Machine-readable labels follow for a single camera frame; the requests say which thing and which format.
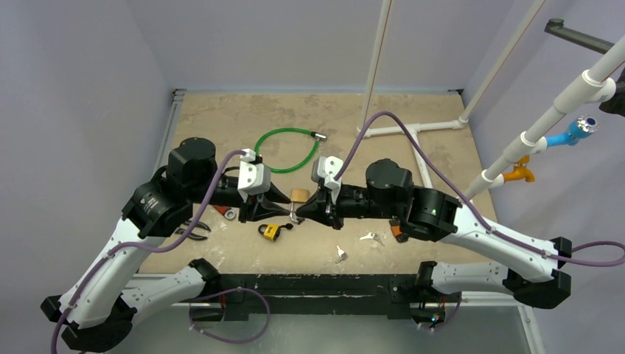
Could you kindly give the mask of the small yellow padlock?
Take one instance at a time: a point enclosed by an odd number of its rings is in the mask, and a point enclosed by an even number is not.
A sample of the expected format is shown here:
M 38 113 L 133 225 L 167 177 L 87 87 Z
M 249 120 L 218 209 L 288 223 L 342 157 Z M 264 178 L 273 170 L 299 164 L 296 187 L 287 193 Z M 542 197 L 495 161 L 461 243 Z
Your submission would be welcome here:
M 261 224 L 257 231 L 258 233 L 264 237 L 264 239 L 269 240 L 271 242 L 275 242 L 279 239 L 281 232 L 283 230 L 291 230 L 294 225 L 292 223 L 286 223 L 282 225 L 278 224 Z

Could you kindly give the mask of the large brass padlock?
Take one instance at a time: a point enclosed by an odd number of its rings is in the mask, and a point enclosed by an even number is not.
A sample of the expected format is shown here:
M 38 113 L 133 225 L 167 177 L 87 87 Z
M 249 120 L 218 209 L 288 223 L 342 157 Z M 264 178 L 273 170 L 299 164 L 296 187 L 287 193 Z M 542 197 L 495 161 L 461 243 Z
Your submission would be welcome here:
M 296 210 L 299 206 L 305 204 L 309 198 L 310 198 L 310 192 L 307 189 L 293 188 L 291 190 L 290 219 L 292 222 L 298 225 L 304 222 L 304 218 L 299 217 L 296 214 Z

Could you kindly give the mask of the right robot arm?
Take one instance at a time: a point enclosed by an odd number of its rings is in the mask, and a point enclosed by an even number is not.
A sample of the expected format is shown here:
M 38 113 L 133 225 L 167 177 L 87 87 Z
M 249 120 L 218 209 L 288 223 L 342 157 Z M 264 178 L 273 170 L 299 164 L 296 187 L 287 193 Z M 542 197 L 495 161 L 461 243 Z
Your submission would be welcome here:
M 413 281 L 419 298 L 483 291 L 510 295 L 533 308 L 553 309 L 571 295 L 572 280 L 561 271 L 562 262 L 543 256 L 545 251 L 569 255 L 570 241 L 540 240 L 497 223 L 486 227 L 469 205 L 439 190 L 416 186 L 411 171 L 390 159 L 367 167 L 364 187 L 334 183 L 340 163 L 333 156 L 315 163 L 311 178 L 318 189 L 297 208 L 297 216 L 336 230 L 347 218 L 394 220 L 408 237 L 487 257 L 484 263 L 421 263 Z

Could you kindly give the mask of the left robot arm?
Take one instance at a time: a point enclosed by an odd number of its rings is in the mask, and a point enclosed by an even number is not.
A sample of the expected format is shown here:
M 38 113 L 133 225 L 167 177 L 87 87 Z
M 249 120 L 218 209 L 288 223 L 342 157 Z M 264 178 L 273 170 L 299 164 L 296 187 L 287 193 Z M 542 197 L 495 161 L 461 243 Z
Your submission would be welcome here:
M 233 150 L 230 157 L 240 160 L 237 176 L 225 174 L 226 163 L 217 162 L 213 142 L 188 138 L 136 188 L 105 247 L 80 280 L 42 302 L 41 310 L 55 324 L 52 353 L 59 341 L 72 350 L 103 353 L 140 321 L 176 302 L 209 302 L 221 296 L 220 273 L 204 259 L 148 286 L 128 290 L 127 284 L 148 256 L 181 245 L 210 205 L 238 209 L 242 223 L 288 214 L 290 200 L 271 182 L 261 156 L 244 149 Z

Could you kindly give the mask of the orange hex key set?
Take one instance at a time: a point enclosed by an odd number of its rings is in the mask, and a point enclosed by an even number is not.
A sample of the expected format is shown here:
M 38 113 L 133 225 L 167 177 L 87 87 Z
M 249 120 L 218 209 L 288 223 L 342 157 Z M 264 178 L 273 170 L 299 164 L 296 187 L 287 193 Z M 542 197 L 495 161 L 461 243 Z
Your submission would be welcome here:
M 391 228 L 391 234 L 396 242 L 405 243 L 408 241 L 409 236 L 400 229 L 400 222 L 398 220 L 390 220 L 389 225 Z

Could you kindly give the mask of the black pliers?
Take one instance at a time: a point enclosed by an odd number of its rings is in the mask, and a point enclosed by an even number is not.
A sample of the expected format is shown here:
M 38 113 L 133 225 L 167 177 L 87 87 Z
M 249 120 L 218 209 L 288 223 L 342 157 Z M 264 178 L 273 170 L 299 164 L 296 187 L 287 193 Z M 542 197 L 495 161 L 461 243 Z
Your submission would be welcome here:
M 202 221 L 198 221 L 198 223 L 190 228 L 191 220 L 184 221 L 175 231 L 176 235 L 184 234 L 187 229 L 190 229 L 189 235 L 187 236 L 190 240 L 202 241 L 208 239 L 208 233 L 210 233 L 211 228 Z

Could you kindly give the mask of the orange faucet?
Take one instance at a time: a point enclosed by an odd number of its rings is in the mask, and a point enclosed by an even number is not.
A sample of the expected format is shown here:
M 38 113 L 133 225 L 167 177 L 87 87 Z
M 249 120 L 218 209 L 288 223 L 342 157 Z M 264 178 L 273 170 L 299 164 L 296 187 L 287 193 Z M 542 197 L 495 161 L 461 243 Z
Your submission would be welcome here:
M 520 181 L 524 180 L 528 183 L 535 182 L 535 176 L 531 170 L 528 169 L 527 165 L 530 162 L 530 156 L 526 155 L 522 157 L 520 160 L 513 164 L 513 169 L 509 173 L 503 174 L 503 181 L 505 183 L 511 181 Z

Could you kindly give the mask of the blue faucet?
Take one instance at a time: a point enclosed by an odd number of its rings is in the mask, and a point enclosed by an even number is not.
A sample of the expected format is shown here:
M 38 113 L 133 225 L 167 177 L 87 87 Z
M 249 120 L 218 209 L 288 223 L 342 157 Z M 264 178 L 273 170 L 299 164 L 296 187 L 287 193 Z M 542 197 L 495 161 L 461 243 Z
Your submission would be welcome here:
M 598 131 L 599 124 L 596 119 L 588 115 L 581 115 L 572 121 L 567 130 L 556 136 L 547 136 L 545 138 L 547 147 L 568 145 L 574 146 L 580 140 L 585 139 Z

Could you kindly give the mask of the black overhead bar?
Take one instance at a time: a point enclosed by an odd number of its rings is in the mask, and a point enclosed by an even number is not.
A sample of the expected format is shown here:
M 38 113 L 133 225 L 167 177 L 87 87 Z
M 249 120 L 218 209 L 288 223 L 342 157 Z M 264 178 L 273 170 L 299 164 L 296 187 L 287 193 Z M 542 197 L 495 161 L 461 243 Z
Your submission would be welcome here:
M 565 21 L 560 18 L 550 19 L 545 25 L 544 32 L 603 55 L 614 46 L 610 41 L 566 27 Z

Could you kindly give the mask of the white pvc pipe frame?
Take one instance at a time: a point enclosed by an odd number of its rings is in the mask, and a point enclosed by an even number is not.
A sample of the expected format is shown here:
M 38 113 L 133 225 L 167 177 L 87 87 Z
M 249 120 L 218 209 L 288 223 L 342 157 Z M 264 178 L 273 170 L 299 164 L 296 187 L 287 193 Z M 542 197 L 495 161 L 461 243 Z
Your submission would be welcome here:
M 486 90 L 494 82 L 498 72 L 504 67 L 510 54 L 517 47 L 531 23 L 544 7 L 544 1 L 534 1 L 527 13 L 522 18 L 506 47 L 500 53 L 488 75 L 479 86 L 478 91 L 472 97 L 469 105 L 463 113 L 454 120 L 435 123 L 411 123 L 399 124 L 394 127 L 371 128 L 373 120 L 362 121 L 359 128 L 359 138 L 370 136 L 382 136 L 393 133 L 403 133 L 409 138 L 417 137 L 421 131 L 459 130 L 464 128 L 469 118 L 477 107 Z M 551 107 L 527 130 L 503 150 L 501 156 L 487 169 L 481 171 L 463 193 L 468 199 L 490 189 L 493 186 L 503 184 L 503 171 L 518 159 L 530 155 L 536 151 L 536 147 L 545 147 L 542 143 L 547 133 L 556 123 L 572 114 L 580 106 L 587 103 L 602 103 L 611 99 L 616 93 L 616 83 L 611 75 L 624 65 L 624 39 L 621 38 L 614 46 L 603 55 L 590 69 L 584 70 L 554 99 Z

